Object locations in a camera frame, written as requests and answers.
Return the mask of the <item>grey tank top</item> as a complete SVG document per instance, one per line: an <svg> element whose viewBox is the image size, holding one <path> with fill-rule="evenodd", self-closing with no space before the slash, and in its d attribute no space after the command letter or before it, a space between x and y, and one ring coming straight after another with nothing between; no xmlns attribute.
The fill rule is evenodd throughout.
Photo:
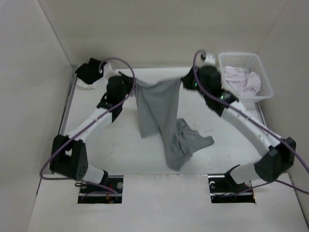
<svg viewBox="0 0 309 232"><path fill-rule="evenodd" d="M194 154L214 145L186 119L178 117L180 77L150 79L137 75L134 96L143 156L161 158L172 172L182 172Z"/></svg>

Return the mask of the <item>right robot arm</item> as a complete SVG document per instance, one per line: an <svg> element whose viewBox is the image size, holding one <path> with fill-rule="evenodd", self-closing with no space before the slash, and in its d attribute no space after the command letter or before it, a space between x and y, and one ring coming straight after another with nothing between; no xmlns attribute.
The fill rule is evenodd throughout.
<svg viewBox="0 0 309 232"><path fill-rule="evenodd" d="M185 89L197 91L206 105L245 136L261 156L257 161L228 170L224 179L227 190L235 191L246 181L257 179L274 182L293 166L296 142L291 137L283 139L270 131L235 95L224 90L221 75L215 67L191 68L181 82Z"/></svg>

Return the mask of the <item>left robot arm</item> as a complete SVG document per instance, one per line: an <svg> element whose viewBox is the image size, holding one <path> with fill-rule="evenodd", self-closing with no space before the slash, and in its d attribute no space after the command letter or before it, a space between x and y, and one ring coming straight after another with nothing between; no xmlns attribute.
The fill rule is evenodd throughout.
<svg viewBox="0 0 309 232"><path fill-rule="evenodd" d="M108 172L89 163L86 142L118 118L134 87L135 77L121 72L109 77L106 92L94 112L75 130L54 138L49 169L68 179L91 182L96 192L106 191Z"/></svg>

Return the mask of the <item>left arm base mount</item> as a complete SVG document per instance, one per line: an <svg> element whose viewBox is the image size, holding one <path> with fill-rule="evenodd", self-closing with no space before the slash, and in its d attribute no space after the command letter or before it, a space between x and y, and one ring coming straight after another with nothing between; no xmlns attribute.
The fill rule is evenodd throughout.
<svg viewBox="0 0 309 232"><path fill-rule="evenodd" d="M124 187L123 175L109 176L105 188L90 185L85 182L77 182L75 186L79 188L79 204L121 204Z"/></svg>

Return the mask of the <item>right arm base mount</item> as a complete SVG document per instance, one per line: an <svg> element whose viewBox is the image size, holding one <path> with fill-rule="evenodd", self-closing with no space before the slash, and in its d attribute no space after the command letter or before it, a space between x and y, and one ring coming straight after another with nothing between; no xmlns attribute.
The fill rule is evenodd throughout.
<svg viewBox="0 0 309 232"><path fill-rule="evenodd" d="M208 182L212 203L255 203L251 181L230 184L224 175L209 175Z"/></svg>

